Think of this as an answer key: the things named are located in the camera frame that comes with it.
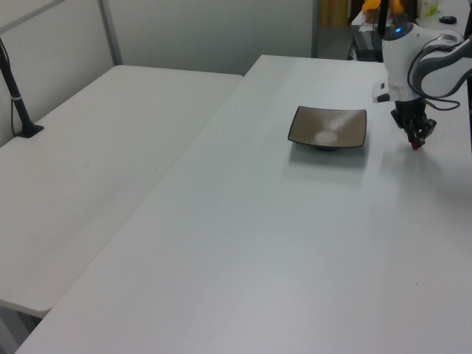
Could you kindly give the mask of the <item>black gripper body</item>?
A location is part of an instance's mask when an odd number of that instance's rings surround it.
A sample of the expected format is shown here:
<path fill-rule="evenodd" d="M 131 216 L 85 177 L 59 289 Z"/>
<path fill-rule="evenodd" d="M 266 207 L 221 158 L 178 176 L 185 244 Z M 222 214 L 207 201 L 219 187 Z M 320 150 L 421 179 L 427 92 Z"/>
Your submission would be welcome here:
<path fill-rule="evenodd" d="M 393 118 L 395 121 L 404 121 L 405 119 L 419 119 L 425 117 L 426 103 L 422 98 L 410 101 L 395 101 Z"/>

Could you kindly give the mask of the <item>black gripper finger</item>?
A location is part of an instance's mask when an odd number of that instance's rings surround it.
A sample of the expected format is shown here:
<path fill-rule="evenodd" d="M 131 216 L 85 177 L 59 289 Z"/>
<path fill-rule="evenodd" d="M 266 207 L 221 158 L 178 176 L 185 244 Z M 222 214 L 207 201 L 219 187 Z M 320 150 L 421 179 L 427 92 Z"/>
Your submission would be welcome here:
<path fill-rule="evenodd" d="M 396 109 L 391 111 L 391 115 L 399 129 L 403 129 L 407 135 L 408 141 L 413 142 L 416 139 L 416 133 L 412 120 L 402 115 Z"/>
<path fill-rule="evenodd" d="M 437 121 L 434 119 L 429 119 L 427 116 L 421 116 L 421 118 L 417 120 L 415 132 L 417 135 L 417 143 L 419 145 L 425 144 L 426 138 L 432 134 L 436 128 L 436 125 Z"/>

